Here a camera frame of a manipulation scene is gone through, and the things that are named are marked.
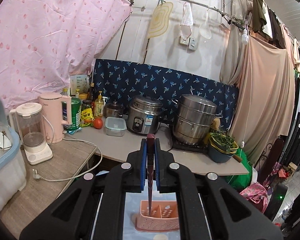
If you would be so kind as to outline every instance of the pink fabric with pattern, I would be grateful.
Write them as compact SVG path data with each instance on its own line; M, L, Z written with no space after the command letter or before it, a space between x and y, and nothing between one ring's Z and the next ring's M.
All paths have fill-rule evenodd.
M266 211L266 208L268 206L268 193L260 183L257 182L246 187L243 191L240 192L240 195L243 196L246 200L250 200L256 204L262 202L262 213Z
M127 0L4 0L0 5L0 97L6 110L60 92L91 72L129 17Z

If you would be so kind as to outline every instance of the pink plastic basket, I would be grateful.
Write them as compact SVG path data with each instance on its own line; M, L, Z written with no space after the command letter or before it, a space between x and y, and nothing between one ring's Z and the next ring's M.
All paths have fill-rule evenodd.
M136 230L145 232L170 232L179 229L176 201L152 201L151 216L147 200L141 200L140 212L135 221Z

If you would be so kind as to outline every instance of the hanging towel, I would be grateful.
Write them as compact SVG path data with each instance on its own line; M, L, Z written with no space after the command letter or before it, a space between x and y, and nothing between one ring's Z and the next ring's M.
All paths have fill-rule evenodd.
M180 36L186 40L191 36L193 26L193 17L190 3L183 5L183 17L180 23Z
M262 31L267 34L272 39L272 29L271 29L271 22L268 12L268 6L266 5L265 1L262 0L262 11L266 18L266 24L261 28Z

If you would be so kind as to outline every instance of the plastic food container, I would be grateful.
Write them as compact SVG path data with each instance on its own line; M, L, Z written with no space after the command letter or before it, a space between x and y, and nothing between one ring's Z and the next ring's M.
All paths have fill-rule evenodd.
M122 118L107 117L105 130L107 135L123 136L127 129L126 121Z

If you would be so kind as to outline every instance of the blender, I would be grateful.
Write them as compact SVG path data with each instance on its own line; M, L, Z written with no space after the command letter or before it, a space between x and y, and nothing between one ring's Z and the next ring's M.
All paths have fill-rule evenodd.
M26 157L31 165L35 165L53 157L47 144L42 126L42 106L38 103L25 103L12 109L9 113L10 124L13 129L12 115L15 114L18 132L23 144Z

